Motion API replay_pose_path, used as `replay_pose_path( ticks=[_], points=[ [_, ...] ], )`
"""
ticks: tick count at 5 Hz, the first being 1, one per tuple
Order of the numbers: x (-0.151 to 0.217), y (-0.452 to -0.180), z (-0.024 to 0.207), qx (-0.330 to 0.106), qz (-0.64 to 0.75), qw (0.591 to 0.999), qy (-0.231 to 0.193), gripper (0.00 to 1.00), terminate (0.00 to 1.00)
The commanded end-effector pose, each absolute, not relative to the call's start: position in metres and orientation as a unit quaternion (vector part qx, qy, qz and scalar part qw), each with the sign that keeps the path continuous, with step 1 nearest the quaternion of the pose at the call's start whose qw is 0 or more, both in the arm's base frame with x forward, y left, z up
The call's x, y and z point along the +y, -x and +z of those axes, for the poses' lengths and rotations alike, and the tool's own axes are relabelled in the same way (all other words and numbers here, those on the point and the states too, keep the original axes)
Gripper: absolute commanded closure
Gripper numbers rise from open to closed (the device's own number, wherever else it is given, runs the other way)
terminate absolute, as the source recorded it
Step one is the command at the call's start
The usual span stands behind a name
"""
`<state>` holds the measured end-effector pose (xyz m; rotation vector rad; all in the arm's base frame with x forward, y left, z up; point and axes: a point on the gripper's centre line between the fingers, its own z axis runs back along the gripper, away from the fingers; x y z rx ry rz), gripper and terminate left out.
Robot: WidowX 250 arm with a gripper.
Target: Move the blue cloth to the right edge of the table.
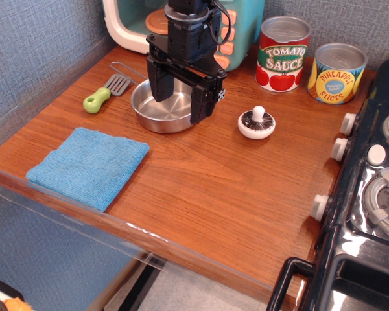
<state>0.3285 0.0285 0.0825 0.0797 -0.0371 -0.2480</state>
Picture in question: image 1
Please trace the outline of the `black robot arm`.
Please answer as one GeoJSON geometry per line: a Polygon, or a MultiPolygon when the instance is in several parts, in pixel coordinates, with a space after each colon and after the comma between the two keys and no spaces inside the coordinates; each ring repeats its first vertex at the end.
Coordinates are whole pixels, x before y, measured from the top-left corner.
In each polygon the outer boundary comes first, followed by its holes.
{"type": "Polygon", "coordinates": [[[211,116],[224,98],[227,73],[215,59],[221,42],[221,17],[227,10],[220,1],[169,1],[164,8],[166,35],[147,36],[147,71],[154,99],[168,99],[179,80],[191,87],[191,124],[211,116]]]}

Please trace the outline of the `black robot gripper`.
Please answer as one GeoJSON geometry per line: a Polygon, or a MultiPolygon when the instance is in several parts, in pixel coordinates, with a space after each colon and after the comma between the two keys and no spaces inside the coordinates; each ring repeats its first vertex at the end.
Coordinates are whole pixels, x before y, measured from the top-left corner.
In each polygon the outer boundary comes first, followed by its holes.
{"type": "Polygon", "coordinates": [[[168,99],[177,79],[192,88],[190,123],[210,117],[227,74],[215,59],[220,12],[169,12],[168,34],[147,36],[147,71],[156,102],[168,99]]]}

